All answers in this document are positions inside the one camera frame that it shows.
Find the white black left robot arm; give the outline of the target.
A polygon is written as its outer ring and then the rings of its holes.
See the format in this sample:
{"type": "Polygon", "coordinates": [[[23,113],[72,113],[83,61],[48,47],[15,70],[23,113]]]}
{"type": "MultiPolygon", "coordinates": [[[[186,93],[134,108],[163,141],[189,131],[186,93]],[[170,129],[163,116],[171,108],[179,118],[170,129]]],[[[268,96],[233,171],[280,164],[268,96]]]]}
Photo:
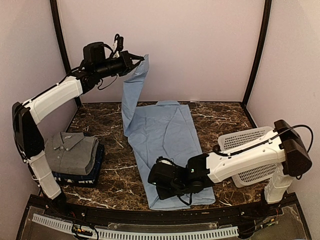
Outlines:
{"type": "Polygon", "coordinates": [[[102,79],[122,77],[134,70],[145,59],[142,56],[120,52],[116,57],[101,55],[85,57],[78,67],[42,93],[12,106],[12,128],[16,148],[22,161],[28,164],[34,181],[49,199],[61,198],[64,193],[54,179],[45,154],[45,141],[39,123],[68,101],[86,94],[102,79]]]}

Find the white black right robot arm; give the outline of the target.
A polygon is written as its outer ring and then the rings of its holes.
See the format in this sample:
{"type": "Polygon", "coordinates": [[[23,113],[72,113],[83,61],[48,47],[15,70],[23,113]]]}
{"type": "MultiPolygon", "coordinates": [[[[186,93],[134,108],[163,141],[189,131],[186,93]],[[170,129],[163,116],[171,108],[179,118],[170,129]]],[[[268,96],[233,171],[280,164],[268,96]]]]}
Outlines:
{"type": "Polygon", "coordinates": [[[293,179],[298,179],[312,167],[309,149],[305,147],[297,125],[285,120],[274,122],[274,127],[264,135],[230,149],[214,148],[187,161],[185,167],[170,159],[158,157],[152,166],[148,183],[156,187],[161,200],[185,194],[197,194],[205,188],[234,175],[269,164],[276,164],[262,195],[264,199],[255,205],[255,213],[266,217],[282,200],[293,179]]]}

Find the light blue long sleeve shirt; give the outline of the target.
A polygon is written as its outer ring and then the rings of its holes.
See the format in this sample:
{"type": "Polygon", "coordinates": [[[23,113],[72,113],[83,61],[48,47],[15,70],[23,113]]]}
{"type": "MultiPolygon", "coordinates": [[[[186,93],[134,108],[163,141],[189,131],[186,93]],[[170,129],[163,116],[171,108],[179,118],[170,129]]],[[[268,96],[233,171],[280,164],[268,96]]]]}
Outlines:
{"type": "Polygon", "coordinates": [[[188,196],[179,199],[172,196],[161,200],[156,186],[148,183],[148,177],[156,159],[160,156],[185,166],[191,157],[202,153],[197,130],[187,104],[175,100],[158,101],[138,106],[150,69],[149,55],[123,83],[121,114],[124,135],[133,149],[137,169],[143,183],[148,207],[154,211],[189,209],[188,196]]]}

